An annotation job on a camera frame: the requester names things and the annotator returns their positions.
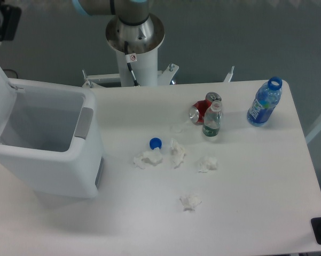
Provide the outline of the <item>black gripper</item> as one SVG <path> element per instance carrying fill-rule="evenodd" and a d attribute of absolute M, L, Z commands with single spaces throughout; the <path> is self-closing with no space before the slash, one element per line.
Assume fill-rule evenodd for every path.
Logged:
<path fill-rule="evenodd" d="M 0 4 L 0 43 L 14 40 L 21 14 L 20 7 Z"/>

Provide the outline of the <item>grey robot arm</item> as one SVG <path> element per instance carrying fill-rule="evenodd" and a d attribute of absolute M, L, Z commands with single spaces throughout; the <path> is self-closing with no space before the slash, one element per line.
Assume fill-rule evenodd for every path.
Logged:
<path fill-rule="evenodd" d="M 151 1 L 72 1 L 72 5 L 82 15 L 114 16 L 107 24 L 106 39 L 117 51 L 147 53 L 164 40 L 165 29 L 150 12 Z M 0 1 L 0 45 L 14 40 L 21 14 L 21 7 L 13 1 Z"/>

